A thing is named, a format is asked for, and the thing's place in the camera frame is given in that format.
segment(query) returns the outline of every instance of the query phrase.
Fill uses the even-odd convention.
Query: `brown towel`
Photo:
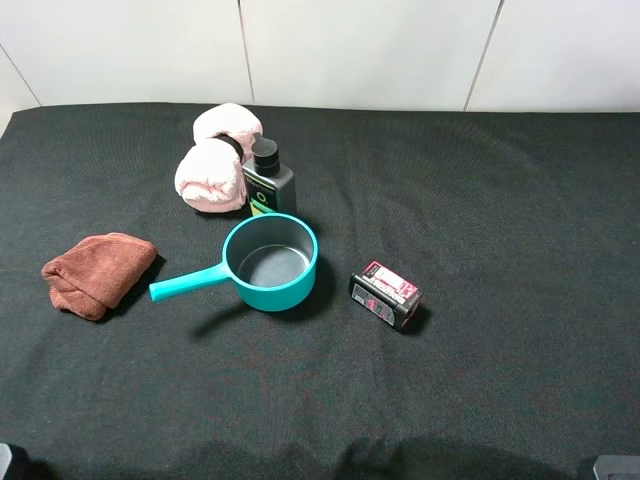
[[[96,235],[47,263],[42,277],[51,284],[54,307],[96,321],[118,305],[156,254],[150,242],[124,233]]]

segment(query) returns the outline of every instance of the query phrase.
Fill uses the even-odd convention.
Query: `bottle cap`
[[[264,138],[259,133],[253,135],[255,142],[251,147],[253,151],[253,164],[258,175],[272,177],[280,171],[278,144],[273,140]]]

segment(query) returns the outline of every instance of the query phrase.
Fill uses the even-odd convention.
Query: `table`
[[[173,189],[207,108],[39,108],[0,140],[0,441],[37,475],[566,479],[640,454],[640,116],[252,107],[321,252],[266,314],[230,285],[146,293],[249,215]],[[110,231],[162,260],[103,324],[53,309],[41,267]],[[373,259],[425,292],[405,335],[349,298]]]

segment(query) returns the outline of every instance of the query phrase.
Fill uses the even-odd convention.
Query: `rolled towel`
[[[244,205],[240,147],[219,138],[208,138],[192,147],[178,165],[176,192],[201,212],[229,212]]]
[[[150,242],[124,233],[87,237],[42,268],[54,307],[97,321],[115,308],[156,258]]]
[[[242,163],[251,155],[255,133],[262,134],[260,120],[249,110],[235,103],[218,105],[204,112],[193,122],[193,140],[196,145],[207,138],[228,135],[242,147]]]

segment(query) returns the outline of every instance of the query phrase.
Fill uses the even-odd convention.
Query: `pink towel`
[[[262,133],[262,124],[240,105],[225,103],[200,115],[193,123],[196,146],[176,171],[174,183],[182,199],[201,212],[241,208],[246,198],[242,164],[251,156],[254,133]],[[238,142],[242,152],[215,139],[221,135]]]

